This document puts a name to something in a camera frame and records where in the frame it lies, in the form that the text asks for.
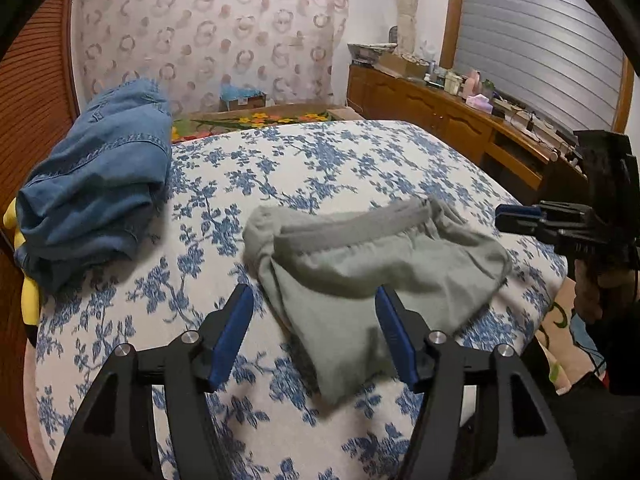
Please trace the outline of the person's right hand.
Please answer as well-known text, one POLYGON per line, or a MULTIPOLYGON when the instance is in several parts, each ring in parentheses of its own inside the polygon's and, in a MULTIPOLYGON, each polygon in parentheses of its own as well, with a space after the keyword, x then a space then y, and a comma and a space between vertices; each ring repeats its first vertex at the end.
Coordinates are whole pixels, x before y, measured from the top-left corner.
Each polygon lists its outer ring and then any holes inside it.
POLYGON ((630 307, 639 300, 639 278, 635 270, 613 270, 597 274, 585 261, 576 260, 574 309, 587 324, 603 315, 630 307))

